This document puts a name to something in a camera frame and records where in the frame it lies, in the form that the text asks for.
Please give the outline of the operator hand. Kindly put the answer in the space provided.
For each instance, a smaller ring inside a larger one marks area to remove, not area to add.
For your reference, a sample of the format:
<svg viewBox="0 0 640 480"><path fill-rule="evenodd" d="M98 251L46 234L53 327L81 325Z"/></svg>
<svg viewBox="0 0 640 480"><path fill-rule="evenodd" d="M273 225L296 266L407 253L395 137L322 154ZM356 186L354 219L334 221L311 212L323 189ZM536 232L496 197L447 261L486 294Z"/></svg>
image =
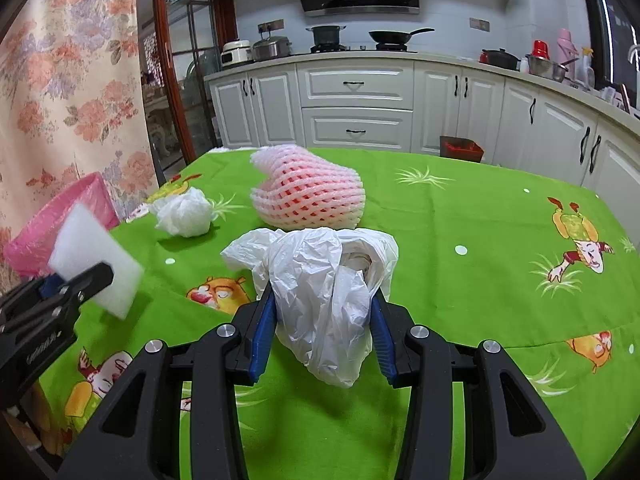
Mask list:
<svg viewBox="0 0 640 480"><path fill-rule="evenodd" d="M9 427L29 451L63 456L63 438L40 382L35 382L17 405L1 411Z"/></svg>

